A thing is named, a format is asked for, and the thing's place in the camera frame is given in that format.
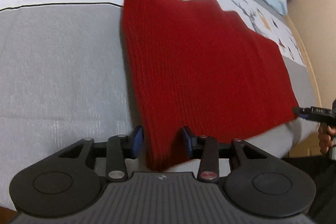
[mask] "orange tag print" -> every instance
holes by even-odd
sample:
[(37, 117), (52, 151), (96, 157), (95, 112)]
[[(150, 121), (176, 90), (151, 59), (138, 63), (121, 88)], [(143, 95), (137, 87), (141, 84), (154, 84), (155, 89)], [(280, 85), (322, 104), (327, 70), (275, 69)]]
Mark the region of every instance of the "orange tag print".
[(269, 27), (268, 22), (267, 22), (266, 18), (264, 17), (264, 15), (262, 14), (262, 12), (259, 9), (257, 9), (257, 11), (258, 11), (258, 14), (259, 14), (262, 22), (264, 23), (266, 29), (271, 31), (271, 28)]

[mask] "red object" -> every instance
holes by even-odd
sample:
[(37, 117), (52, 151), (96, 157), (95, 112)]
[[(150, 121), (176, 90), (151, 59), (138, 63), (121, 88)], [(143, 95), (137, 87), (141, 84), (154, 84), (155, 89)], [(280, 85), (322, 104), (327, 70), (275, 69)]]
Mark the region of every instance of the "red object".
[(295, 118), (278, 45), (216, 0), (125, 0), (122, 27), (149, 168), (186, 161), (179, 130), (229, 143)]

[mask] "hand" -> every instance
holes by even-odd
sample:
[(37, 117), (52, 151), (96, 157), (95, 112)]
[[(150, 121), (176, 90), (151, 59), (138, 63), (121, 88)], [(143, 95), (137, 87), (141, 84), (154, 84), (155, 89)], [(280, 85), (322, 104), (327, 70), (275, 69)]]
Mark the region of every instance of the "hand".
[(328, 133), (323, 132), (322, 127), (319, 127), (319, 146), (321, 153), (327, 153), (329, 148), (334, 146), (333, 141), (331, 140), (331, 136), (336, 135), (336, 127), (328, 127)]

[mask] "beige wall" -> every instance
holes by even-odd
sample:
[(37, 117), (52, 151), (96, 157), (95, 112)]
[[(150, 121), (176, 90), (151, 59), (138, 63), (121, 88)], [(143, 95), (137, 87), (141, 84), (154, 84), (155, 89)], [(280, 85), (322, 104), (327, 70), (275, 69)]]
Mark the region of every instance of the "beige wall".
[(292, 0), (289, 16), (307, 50), (323, 107), (336, 98), (336, 0)]

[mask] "deer head illustration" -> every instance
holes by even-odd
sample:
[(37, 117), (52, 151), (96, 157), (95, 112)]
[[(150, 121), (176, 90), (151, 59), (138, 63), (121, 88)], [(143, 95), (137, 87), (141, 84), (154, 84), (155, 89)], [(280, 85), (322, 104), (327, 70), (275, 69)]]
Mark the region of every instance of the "deer head illustration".
[(241, 6), (240, 1), (243, 1), (243, 2), (245, 2), (246, 4), (247, 4), (247, 1), (246, 1), (246, 0), (231, 0), (231, 1), (232, 1), (238, 8), (240, 8), (240, 9), (243, 11), (243, 13), (244, 13), (245, 15), (248, 16), (248, 18), (250, 19), (250, 21), (251, 21), (251, 23), (252, 23), (252, 26), (253, 26), (255, 32), (256, 32), (256, 33), (259, 33), (260, 35), (262, 35), (262, 36), (264, 36), (264, 37), (267, 37), (267, 35), (266, 35), (262, 30), (260, 30), (259, 27), (257, 26), (257, 24), (255, 23), (255, 17), (257, 16), (256, 11), (253, 11), (253, 10), (248, 10), (248, 11), (247, 11), (246, 9), (244, 9), (244, 8)]

